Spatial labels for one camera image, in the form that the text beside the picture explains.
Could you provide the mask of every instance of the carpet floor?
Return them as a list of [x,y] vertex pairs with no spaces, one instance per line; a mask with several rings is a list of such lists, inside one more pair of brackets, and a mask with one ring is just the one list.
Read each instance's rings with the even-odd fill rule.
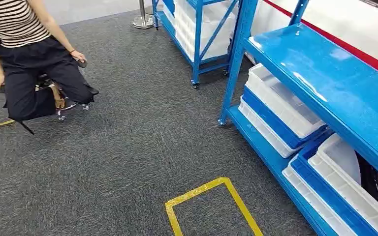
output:
[[[265,235],[314,235],[243,136],[218,126],[221,71],[194,90],[164,29],[133,28],[136,14],[63,26],[100,90],[89,111],[26,122],[35,136],[0,127],[0,236],[172,236],[164,203],[218,177],[231,179]],[[253,235],[224,186],[175,212],[184,235]]]

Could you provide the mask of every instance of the white plastic bin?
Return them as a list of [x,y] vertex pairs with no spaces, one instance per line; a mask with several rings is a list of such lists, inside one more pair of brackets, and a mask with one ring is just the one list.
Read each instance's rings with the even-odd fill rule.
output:
[[318,212],[327,224],[340,236],[356,235],[355,232],[340,218],[336,212],[302,179],[302,177],[291,167],[292,158],[286,169],[282,171],[283,176],[290,184],[305,198],[305,200]]
[[[215,29],[218,27],[222,17],[227,11],[226,6],[222,2],[210,4],[203,7],[202,26],[200,37],[200,52],[203,51],[209,39],[212,37]],[[194,48],[195,46],[195,29],[196,14],[193,7],[189,5],[187,0],[175,1],[175,30],[176,37],[181,44],[187,44],[185,47]],[[234,30],[235,16],[231,13],[221,30],[214,39],[209,51],[215,56],[227,54],[227,48],[230,44],[231,32]]]
[[238,110],[250,121],[250,123],[263,135],[263,137],[273,146],[273,148],[283,157],[291,156],[296,149],[291,149],[263,119],[253,111],[253,109],[241,97]]
[[[223,2],[203,6],[201,38],[211,37],[227,10],[228,7]],[[187,29],[195,36],[196,11],[187,0],[175,0],[175,18],[185,23]],[[230,13],[221,27],[221,32],[226,32],[229,38],[234,26],[235,15]]]
[[337,134],[308,163],[378,232],[378,202],[361,186],[354,149]]
[[[180,31],[176,31],[176,39],[179,41],[181,47],[189,56],[190,60],[193,62],[195,58],[195,46],[192,43],[190,43],[188,39],[184,35],[182,35]],[[211,44],[202,60],[227,54],[228,45],[229,43]]]
[[250,69],[246,86],[301,139],[325,125],[262,64]]

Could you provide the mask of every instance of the storage bin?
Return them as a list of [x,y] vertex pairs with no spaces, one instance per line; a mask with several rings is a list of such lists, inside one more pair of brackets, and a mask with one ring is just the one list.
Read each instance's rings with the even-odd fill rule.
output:
[[356,235],[354,231],[342,220],[341,217],[304,181],[292,168],[291,163],[298,158],[296,155],[289,161],[283,176],[298,190],[305,200],[318,212],[327,224],[340,236]]
[[334,134],[308,163],[378,232],[378,202],[360,186],[360,169],[351,146]]
[[[190,58],[190,60],[192,62],[194,62],[194,58],[195,58],[195,47],[194,47],[194,45],[192,43],[188,42],[187,38],[184,35],[182,35],[182,33],[180,31],[176,31],[176,39],[179,41],[181,47],[186,52],[186,54]],[[208,51],[206,52],[205,56],[202,58],[202,60],[227,54],[228,45],[229,45],[229,41],[228,41],[228,43],[221,43],[221,44],[213,43],[213,44],[211,44],[211,46],[208,48]]]
[[[221,19],[227,12],[228,8],[223,2],[217,2],[203,6],[201,37],[210,37],[217,28]],[[195,35],[196,31],[196,11],[187,0],[175,0],[175,18],[182,20],[188,27],[188,30]],[[229,34],[234,30],[235,15],[230,13],[221,31]]]
[[291,149],[261,117],[254,112],[251,107],[241,97],[241,103],[238,110],[250,121],[250,123],[263,135],[263,137],[273,146],[273,148],[283,157],[287,158],[294,154],[297,150]]
[[270,108],[268,108],[247,85],[244,86],[244,101],[281,137],[290,148],[295,149],[304,145],[307,141],[313,140],[326,131],[327,125],[311,133],[305,138],[299,138],[289,126],[287,126]]
[[[317,194],[319,197],[348,225],[355,235],[378,235],[375,227],[365,218],[358,209],[354,208],[346,198],[333,188],[329,183],[333,178],[339,181],[339,176],[335,176],[329,172],[319,174],[315,168],[311,166],[309,160],[317,155],[318,148],[324,147],[323,144],[330,136],[331,132],[326,132],[319,136],[317,139],[308,143],[298,153],[297,158],[290,162],[292,169],[302,178],[302,180]],[[348,166],[345,169],[349,172],[347,175],[355,175],[358,172],[359,166],[354,161],[343,161],[342,165]],[[348,233],[337,232],[339,235],[349,235]]]
[[301,139],[325,125],[262,64],[250,69],[246,86]]
[[[189,5],[187,0],[177,0],[175,2],[175,13],[176,18],[176,32],[180,32],[180,37],[185,38],[186,41],[194,47],[195,45],[195,32],[196,32],[196,14],[195,9]],[[200,36],[200,51],[202,52],[208,43],[209,39],[212,37],[215,29],[218,27],[222,17],[224,16],[227,8],[222,2],[206,5],[203,7],[202,13],[202,26],[201,26],[201,36]],[[219,44],[224,48],[223,54],[227,54],[227,47],[229,46],[229,39],[232,30],[235,25],[235,16],[231,13],[226,19],[222,28],[218,32],[216,38],[214,39],[212,45]]]

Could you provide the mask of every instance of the shelf leg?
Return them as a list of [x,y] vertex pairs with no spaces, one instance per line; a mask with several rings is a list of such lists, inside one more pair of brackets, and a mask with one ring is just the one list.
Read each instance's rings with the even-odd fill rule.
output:
[[240,73],[241,62],[244,56],[244,40],[250,36],[253,18],[255,14],[255,7],[258,0],[240,0],[240,11],[238,15],[235,34],[232,41],[232,52],[229,64],[229,79],[227,88],[225,90],[224,101],[222,103],[221,116],[218,120],[220,125],[226,124],[227,111],[231,106],[232,96],[234,94],[235,85],[238,80],[238,73]]
[[298,4],[296,5],[295,11],[292,14],[292,18],[290,19],[289,25],[294,25],[301,22],[302,15],[305,12],[305,9],[308,5],[309,0],[299,0]]
[[156,28],[156,30],[158,30],[157,4],[158,4],[158,1],[152,0],[153,17],[154,17],[154,27]]
[[202,6],[203,0],[197,0],[196,4],[196,31],[195,31],[195,53],[192,71],[192,85],[194,89],[199,88],[199,65],[201,62],[200,58],[200,44],[201,44],[201,30],[202,30]]

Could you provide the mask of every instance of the shelf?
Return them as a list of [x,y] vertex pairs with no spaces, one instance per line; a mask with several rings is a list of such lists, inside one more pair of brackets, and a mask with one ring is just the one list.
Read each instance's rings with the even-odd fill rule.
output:
[[[166,29],[167,33],[172,38],[173,42],[176,44],[176,46],[179,48],[179,50],[182,52],[185,59],[193,67],[193,62],[190,60],[189,56],[186,54],[186,52],[184,51],[184,49],[182,48],[182,46],[180,45],[179,41],[176,38],[176,31],[175,31],[175,28],[173,27],[173,25],[171,24],[170,20],[166,17],[166,15],[164,14],[163,11],[158,11],[157,17],[158,17],[159,20],[161,20],[161,22],[163,23],[163,26]],[[228,57],[228,54],[218,56],[218,57],[208,58],[208,59],[202,60],[200,62],[200,64],[205,64],[205,63],[212,62],[212,61],[215,61],[215,60],[220,60],[220,59],[223,59],[223,58],[226,58],[226,57]]]
[[270,172],[289,195],[316,233],[318,235],[326,236],[337,235],[312,208],[312,206],[309,205],[302,195],[282,175],[282,170],[287,167],[289,159],[284,159],[280,156],[280,154],[254,128],[254,126],[244,117],[244,115],[241,114],[241,112],[238,110],[238,105],[231,107],[226,112],[237,129],[250,143],[255,152],[260,156],[264,164],[269,168]]
[[303,24],[244,48],[378,170],[378,71]]
[[[198,5],[198,0],[187,0],[189,2],[189,4],[196,9],[196,6]],[[225,0],[201,0],[203,2],[203,6],[205,5],[209,5],[209,4],[213,4],[213,3],[216,3],[216,2],[222,2],[222,1],[225,1]]]

